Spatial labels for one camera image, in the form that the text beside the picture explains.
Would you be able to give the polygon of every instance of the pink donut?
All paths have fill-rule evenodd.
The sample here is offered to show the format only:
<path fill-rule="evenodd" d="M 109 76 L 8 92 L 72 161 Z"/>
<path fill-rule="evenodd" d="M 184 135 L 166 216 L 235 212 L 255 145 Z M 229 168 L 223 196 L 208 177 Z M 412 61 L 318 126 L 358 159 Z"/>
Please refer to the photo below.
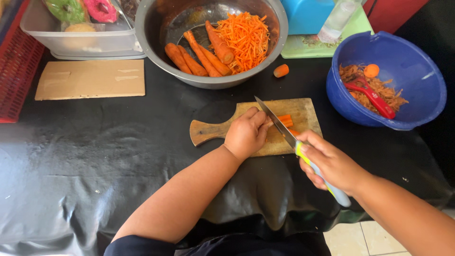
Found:
<path fill-rule="evenodd" d="M 84 3 L 93 19 L 110 23 L 117 20 L 117 10 L 110 0 L 84 0 Z"/>

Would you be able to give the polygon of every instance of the metal bowl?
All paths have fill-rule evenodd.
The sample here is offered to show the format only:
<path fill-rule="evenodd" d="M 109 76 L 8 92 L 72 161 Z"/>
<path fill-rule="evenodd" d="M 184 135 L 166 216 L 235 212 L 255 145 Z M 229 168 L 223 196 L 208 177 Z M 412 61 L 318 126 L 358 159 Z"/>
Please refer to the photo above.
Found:
<path fill-rule="evenodd" d="M 263 17 L 270 31 L 267 58 L 257 67 L 226 77 L 199 77 L 177 69 L 164 52 L 168 43 L 180 44 L 198 60 L 183 33 L 192 30 L 204 47 L 210 42 L 204 23 L 227 19 L 227 13 L 249 12 Z M 160 68 L 183 82 L 205 89 L 224 89 L 238 85 L 272 63 L 288 36 L 288 19 L 280 0 L 142 0 L 136 13 L 136 36 L 147 56 Z"/>

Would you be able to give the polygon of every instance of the forearm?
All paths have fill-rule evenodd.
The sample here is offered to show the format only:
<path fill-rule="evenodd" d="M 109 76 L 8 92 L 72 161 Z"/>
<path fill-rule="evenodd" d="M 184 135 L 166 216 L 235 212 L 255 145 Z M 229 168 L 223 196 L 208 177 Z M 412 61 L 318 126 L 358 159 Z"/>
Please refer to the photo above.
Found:
<path fill-rule="evenodd" d="M 353 196 L 413 256 L 455 255 L 455 220 L 407 190 L 371 175 Z"/>
<path fill-rule="evenodd" d="M 127 235 L 176 243 L 237 171 L 241 161 L 221 146 L 180 171 L 147 199 L 120 228 Z"/>

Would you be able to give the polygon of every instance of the water bottle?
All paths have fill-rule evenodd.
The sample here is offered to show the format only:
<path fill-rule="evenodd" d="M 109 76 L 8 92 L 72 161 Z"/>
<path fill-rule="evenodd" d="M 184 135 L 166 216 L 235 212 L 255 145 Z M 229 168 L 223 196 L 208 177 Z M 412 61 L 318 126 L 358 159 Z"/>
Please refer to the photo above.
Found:
<path fill-rule="evenodd" d="M 330 44 L 338 42 L 344 27 L 361 6 L 361 2 L 362 0 L 338 0 L 318 34 L 319 39 Z"/>

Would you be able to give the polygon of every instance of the dark clothing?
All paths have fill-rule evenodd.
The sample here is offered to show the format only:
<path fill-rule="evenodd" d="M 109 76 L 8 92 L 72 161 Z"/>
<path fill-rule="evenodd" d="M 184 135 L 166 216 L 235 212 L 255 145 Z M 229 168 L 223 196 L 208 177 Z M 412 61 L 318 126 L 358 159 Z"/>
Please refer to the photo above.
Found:
<path fill-rule="evenodd" d="M 104 256 L 330 256 L 322 233 L 299 233 L 283 241 L 267 242 L 250 234 L 228 235 L 212 239 L 187 250 L 172 243 L 139 236 L 115 240 Z"/>

